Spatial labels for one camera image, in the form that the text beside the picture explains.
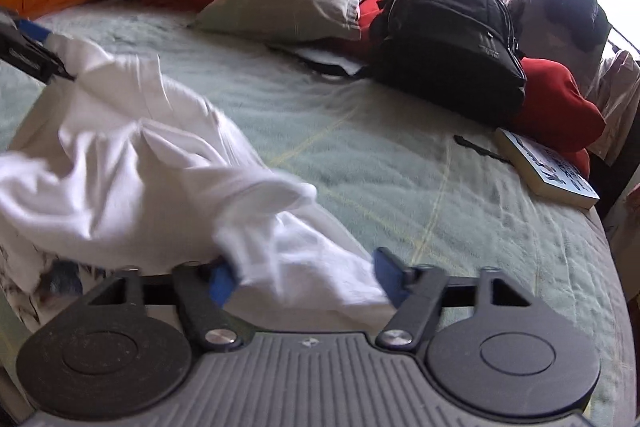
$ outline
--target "white pillowcase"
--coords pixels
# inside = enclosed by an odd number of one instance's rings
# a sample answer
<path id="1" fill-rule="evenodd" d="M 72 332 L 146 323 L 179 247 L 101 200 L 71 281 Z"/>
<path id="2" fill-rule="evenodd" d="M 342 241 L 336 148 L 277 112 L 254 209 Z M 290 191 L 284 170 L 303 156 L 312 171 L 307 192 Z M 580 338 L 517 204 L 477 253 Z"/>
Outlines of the white pillowcase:
<path id="1" fill-rule="evenodd" d="M 252 39 L 306 42 L 360 39 L 362 0 L 215 0 L 192 27 Z"/>

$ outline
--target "book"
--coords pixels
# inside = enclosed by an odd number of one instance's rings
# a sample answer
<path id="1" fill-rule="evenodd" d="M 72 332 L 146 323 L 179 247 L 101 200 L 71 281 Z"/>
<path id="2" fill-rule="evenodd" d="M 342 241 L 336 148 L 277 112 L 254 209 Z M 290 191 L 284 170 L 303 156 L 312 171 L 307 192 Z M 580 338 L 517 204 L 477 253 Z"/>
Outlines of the book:
<path id="1" fill-rule="evenodd" d="M 549 147 L 501 128 L 495 142 L 534 194 L 586 209 L 600 199 L 580 171 Z"/>

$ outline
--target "bedspread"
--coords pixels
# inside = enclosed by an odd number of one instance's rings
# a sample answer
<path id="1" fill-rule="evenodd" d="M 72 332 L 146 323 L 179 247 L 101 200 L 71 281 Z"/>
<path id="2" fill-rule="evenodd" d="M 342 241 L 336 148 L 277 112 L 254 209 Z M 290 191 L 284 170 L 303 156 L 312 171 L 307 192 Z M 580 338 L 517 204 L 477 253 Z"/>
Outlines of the bedspread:
<path id="1" fill-rule="evenodd" d="M 389 247 L 408 263 L 457 276 L 482 266 L 513 275 L 594 339 L 602 374 L 588 416 L 599 427 L 628 427 L 633 339 L 594 210 L 541 200 L 511 166 L 453 140 L 461 134 L 495 150 L 484 126 L 368 80 L 327 80 L 261 44 L 200 34 L 187 21 L 123 2 L 41 20 L 109 52 L 159 53 L 164 72 L 224 110 L 268 166 L 313 183 L 319 202 L 367 250 Z M 6 145 L 38 87 L 3 64 L 0 92 Z M 465 312 L 447 313 L 443 323 Z"/>

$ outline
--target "hanging clothes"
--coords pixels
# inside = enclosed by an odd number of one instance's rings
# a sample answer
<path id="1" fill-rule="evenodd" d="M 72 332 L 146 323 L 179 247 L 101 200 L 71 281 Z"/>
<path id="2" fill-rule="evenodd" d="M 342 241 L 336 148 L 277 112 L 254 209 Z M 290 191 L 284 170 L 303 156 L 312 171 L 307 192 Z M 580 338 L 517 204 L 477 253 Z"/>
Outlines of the hanging clothes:
<path id="1" fill-rule="evenodd" d="M 607 41 L 611 25 L 598 0 L 545 0 L 545 14 L 566 26 L 578 49 L 590 53 Z"/>
<path id="2" fill-rule="evenodd" d="M 606 127 L 589 150 L 607 165 L 618 158 L 640 102 L 640 66 L 627 51 L 600 63 L 598 73 L 583 96 L 602 113 Z"/>
<path id="3" fill-rule="evenodd" d="M 598 71 L 606 36 L 598 39 L 600 42 L 588 52 L 584 51 L 575 44 L 574 24 L 551 22 L 546 14 L 547 4 L 548 0 L 526 2 L 524 12 L 516 22 L 520 29 L 518 48 L 527 57 L 560 62 L 571 71 L 580 92 L 584 92 L 583 86 L 590 86 Z"/>

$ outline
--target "white cloth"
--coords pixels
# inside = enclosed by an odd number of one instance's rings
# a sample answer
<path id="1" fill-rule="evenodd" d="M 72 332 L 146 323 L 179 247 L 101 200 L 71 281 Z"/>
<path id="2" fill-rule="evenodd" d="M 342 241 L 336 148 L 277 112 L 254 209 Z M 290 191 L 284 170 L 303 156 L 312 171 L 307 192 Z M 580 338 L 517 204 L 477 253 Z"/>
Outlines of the white cloth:
<path id="1" fill-rule="evenodd" d="M 602 113 L 605 129 L 589 150 L 607 165 L 618 158 L 640 102 L 640 66 L 627 51 L 605 58 L 584 97 Z"/>
<path id="2" fill-rule="evenodd" d="M 46 45 L 76 81 L 56 78 L 0 156 L 3 286 L 30 296 L 40 324 L 51 313 L 31 296 L 47 259 L 156 274 L 220 252 L 241 283 L 226 309 L 257 326 L 375 332 L 389 320 L 370 256 L 315 187 L 266 168 L 157 57 Z"/>

